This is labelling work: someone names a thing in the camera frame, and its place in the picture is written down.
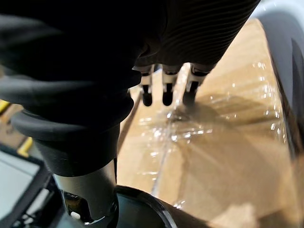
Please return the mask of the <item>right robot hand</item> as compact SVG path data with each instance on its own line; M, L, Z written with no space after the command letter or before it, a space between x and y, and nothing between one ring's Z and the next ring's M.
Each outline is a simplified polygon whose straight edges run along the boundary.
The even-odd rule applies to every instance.
M0 97L23 110L67 214L84 228L204 228L143 191L117 186L128 90L162 64L192 63L186 102L223 57L257 0L3 0Z

